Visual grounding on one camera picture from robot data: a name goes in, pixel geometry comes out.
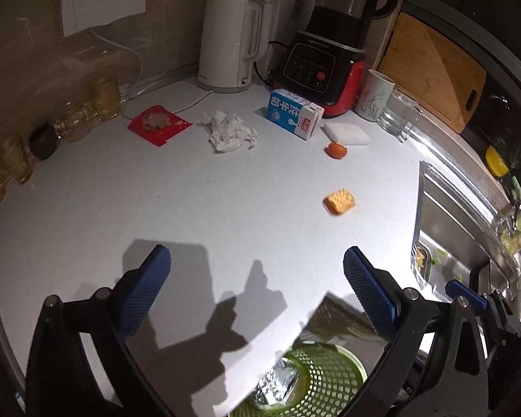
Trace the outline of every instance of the red snack packet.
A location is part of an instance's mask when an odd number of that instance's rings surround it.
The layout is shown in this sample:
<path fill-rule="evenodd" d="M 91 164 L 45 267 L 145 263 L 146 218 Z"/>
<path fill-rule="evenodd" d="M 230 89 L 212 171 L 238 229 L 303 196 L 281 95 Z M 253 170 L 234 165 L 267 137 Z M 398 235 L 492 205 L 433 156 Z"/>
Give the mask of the red snack packet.
<path fill-rule="evenodd" d="M 136 116 L 127 128 L 160 147 L 191 125 L 161 105 L 154 105 Z"/>

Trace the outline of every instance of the green colander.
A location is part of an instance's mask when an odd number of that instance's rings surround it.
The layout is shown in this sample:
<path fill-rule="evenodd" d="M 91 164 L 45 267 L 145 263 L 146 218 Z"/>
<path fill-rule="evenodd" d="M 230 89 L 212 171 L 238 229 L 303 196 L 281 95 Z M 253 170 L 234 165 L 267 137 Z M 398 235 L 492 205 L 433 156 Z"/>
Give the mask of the green colander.
<path fill-rule="evenodd" d="M 228 417 L 335 417 L 367 379 L 359 359 L 341 346 L 304 343 L 284 357 L 299 371 L 291 402 L 259 409 L 251 395 Z"/>

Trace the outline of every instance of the kitchen sink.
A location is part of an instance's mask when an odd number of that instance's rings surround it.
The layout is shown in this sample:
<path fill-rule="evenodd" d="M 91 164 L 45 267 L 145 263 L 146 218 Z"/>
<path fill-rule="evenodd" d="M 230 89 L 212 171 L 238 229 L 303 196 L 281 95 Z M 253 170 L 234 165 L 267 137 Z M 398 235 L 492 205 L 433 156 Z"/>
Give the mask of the kitchen sink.
<path fill-rule="evenodd" d="M 415 261 L 417 249 L 422 268 Z M 497 289 L 521 316 L 515 299 L 518 264 L 476 206 L 425 162 L 421 162 L 412 269 L 421 287 L 430 284 L 441 300 L 448 300 L 446 283 L 457 279 L 479 294 Z"/>

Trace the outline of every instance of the cutting board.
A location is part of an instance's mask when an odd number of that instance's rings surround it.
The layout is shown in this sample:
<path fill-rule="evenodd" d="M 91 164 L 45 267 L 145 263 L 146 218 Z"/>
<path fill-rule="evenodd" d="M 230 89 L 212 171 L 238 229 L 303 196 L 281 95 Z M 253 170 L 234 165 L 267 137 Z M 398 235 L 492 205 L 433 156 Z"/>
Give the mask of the cutting board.
<path fill-rule="evenodd" d="M 405 13 L 378 70 L 457 133 L 473 116 L 486 80 L 485 69 L 462 48 Z"/>

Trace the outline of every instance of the screw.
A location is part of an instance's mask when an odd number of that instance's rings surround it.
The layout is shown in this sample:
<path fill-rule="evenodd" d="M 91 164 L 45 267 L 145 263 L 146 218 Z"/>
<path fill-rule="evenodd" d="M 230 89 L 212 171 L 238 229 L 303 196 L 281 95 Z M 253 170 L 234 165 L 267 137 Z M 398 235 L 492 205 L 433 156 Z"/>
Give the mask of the screw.
<path fill-rule="evenodd" d="M 469 307 L 469 301 L 464 296 L 458 296 L 456 298 L 456 301 L 463 308 L 468 308 Z"/>
<path fill-rule="evenodd" d="M 110 296 L 110 289 L 108 287 L 99 288 L 95 293 L 95 297 L 100 300 L 105 300 Z"/>
<path fill-rule="evenodd" d="M 410 301 L 417 301 L 419 299 L 419 292 L 417 290 L 415 290 L 414 288 L 411 288 L 411 287 L 406 288 L 405 290 L 403 290 L 403 294 Z"/>
<path fill-rule="evenodd" d="M 56 295 L 50 295 L 44 300 L 44 305 L 48 308 L 53 308 L 58 304 L 58 297 Z"/>

